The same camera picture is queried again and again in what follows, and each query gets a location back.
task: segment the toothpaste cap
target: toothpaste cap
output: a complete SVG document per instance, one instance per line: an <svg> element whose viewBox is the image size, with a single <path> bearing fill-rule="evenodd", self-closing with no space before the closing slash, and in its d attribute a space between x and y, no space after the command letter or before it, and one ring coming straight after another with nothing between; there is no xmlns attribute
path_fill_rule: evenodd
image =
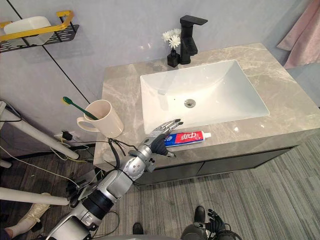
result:
<svg viewBox="0 0 320 240"><path fill-rule="evenodd" d="M204 132L203 139L211 138L211 132Z"/></svg>

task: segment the beige cup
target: beige cup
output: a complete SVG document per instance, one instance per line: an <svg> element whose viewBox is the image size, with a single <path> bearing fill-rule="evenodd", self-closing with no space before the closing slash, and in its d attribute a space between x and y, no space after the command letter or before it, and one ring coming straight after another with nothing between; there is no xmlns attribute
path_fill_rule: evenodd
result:
<svg viewBox="0 0 320 240"><path fill-rule="evenodd" d="M112 108L111 103L107 100L94 101L90 103L85 110L93 114L99 120L92 120L92 118L85 114L83 114L83 117L78 117L76 123L83 130L100 132L108 138L115 138L124 130L124 124L116 111ZM86 126L84 123L90 123L95 127Z"/></svg>

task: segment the sink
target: sink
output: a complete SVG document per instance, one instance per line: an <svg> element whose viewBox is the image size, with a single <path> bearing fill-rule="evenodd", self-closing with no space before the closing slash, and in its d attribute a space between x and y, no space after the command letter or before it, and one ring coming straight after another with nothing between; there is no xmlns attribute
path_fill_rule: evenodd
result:
<svg viewBox="0 0 320 240"><path fill-rule="evenodd" d="M182 129L270 114L236 60L142 75L140 83L146 134L178 118Z"/></svg>

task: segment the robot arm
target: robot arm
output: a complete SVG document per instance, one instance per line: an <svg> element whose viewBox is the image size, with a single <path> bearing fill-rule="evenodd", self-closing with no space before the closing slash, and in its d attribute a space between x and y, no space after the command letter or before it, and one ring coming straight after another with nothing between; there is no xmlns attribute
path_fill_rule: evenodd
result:
<svg viewBox="0 0 320 240"><path fill-rule="evenodd" d="M177 126L183 124L180 119L166 122L154 129L138 146L130 150L124 164L110 172L57 226L49 233L56 240L89 240L89 231L100 225L112 206L130 189L133 182L141 177L144 171L152 172L156 163L151 154L173 157L166 149L164 139Z"/></svg>

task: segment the drain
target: drain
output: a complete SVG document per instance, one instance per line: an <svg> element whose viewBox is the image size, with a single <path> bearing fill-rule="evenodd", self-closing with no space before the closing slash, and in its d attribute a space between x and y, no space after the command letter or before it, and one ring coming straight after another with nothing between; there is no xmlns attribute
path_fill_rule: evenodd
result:
<svg viewBox="0 0 320 240"><path fill-rule="evenodd" d="M193 99L187 99L187 100L184 101L184 105L185 105L187 108L191 109L191 108L193 108L193 107L196 105L196 101L193 100Z"/></svg>

